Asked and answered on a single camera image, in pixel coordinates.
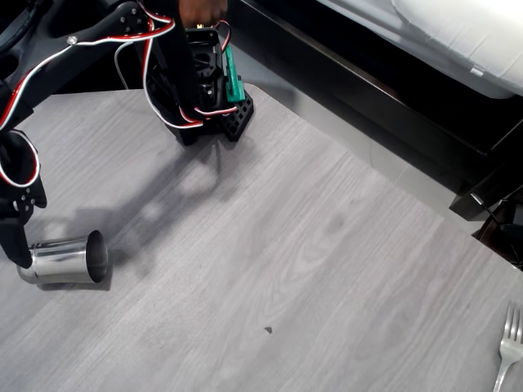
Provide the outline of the person's hand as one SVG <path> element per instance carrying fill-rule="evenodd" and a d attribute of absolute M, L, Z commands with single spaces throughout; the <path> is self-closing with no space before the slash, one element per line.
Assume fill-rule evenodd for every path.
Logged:
<path fill-rule="evenodd" d="M 178 2 L 181 23 L 185 28 L 198 25 L 214 25 L 227 13 L 227 0 L 180 0 Z"/>

